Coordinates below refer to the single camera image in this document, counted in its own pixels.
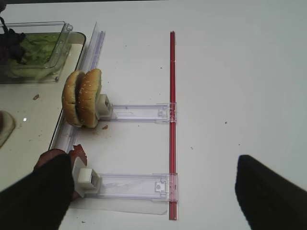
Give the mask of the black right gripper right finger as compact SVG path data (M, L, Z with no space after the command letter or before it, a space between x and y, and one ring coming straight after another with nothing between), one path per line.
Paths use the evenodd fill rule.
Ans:
M307 228L307 192L249 155L238 158L235 193L253 230Z

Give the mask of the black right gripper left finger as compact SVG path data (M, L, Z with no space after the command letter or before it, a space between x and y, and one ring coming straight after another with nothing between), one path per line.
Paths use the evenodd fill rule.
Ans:
M0 193L2 230L57 230L74 192L71 159L60 154Z

